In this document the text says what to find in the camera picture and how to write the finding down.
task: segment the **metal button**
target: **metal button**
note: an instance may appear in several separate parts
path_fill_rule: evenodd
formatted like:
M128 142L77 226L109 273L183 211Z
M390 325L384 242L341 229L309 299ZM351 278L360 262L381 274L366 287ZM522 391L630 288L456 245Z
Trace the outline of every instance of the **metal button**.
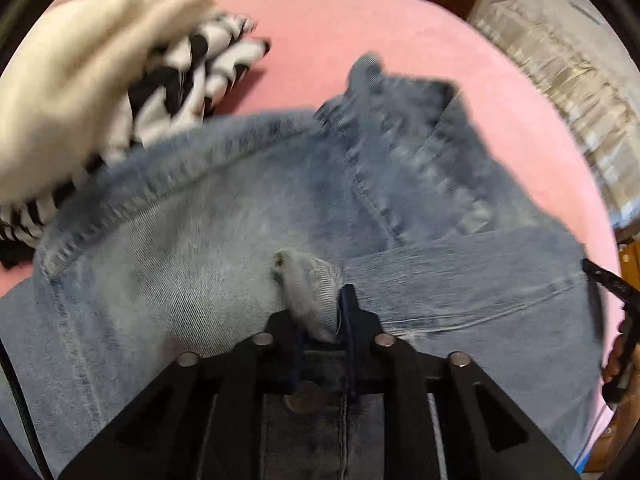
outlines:
M258 346L268 346L273 344L273 336L269 332L258 332L253 341Z
M378 346L391 346L396 342L396 338L391 334L378 334L373 338L373 341L375 341Z
M293 395L284 396L284 403L293 413L308 415L326 406L326 394L316 383L300 381Z
M178 358L175 360L181 367L186 368L189 366L193 366L198 364L200 360L200 356L194 352L183 352L178 355Z
M458 366L460 368L471 364L471 357L464 352L453 352L453 354L449 356L449 359L454 366Z

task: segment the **denim jacket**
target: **denim jacket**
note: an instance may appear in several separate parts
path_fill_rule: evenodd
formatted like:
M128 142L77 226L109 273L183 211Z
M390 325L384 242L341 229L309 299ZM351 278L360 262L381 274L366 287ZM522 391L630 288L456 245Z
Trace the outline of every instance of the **denim jacket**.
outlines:
M60 210L32 278L0 301L54 473L178 354L227 351L295 308L271 272L282 248L335 266L418 351L468 352L577 459L602 353L581 245L488 155L455 88L364 57L316 113L209 121ZM330 333L335 305L314 308L309 331ZM30 457L0 379L0 417ZM263 478L382 477L377 396L313 415L273 397L264 418Z

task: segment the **black and white clothing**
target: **black and white clothing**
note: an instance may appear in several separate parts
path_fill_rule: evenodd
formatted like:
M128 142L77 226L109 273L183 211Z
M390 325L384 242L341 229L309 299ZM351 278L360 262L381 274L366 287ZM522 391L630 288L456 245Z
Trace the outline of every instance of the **black and white clothing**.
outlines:
M247 37L255 22L223 14L203 22L171 46L155 49L143 77L129 88L110 126L104 148L67 182L25 203L0 206L0 260L10 266L31 259L44 226L100 167L201 124L252 64L269 40Z

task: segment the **beige ruffled fabric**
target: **beige ruffled fabric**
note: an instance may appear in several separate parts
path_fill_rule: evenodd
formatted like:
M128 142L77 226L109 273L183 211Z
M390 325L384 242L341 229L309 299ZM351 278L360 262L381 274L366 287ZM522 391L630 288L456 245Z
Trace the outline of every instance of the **beige ruffled fabric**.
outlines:
M474 23L558 108L613 227L640 216L640 74L607 26L565 0L507 0Z

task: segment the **pink tablecloth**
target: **pink tablecloth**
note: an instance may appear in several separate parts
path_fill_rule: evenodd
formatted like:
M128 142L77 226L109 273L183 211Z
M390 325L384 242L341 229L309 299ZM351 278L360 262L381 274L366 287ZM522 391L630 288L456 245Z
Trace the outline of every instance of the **pink tablecloth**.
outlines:
M253 113L317 107L344 91L349 68L367 51L386 70L446 78L462 89L471 120L497 160L530 197L585 244L589 257L619 271L615 240L587 165L556 110L498 50L466 23L422 0L220 0L258 20L273 48L221 106ZM2 277L0 292L28 273ZM607 298L609 352L622 318ZM592 441L611 413L600 400Z

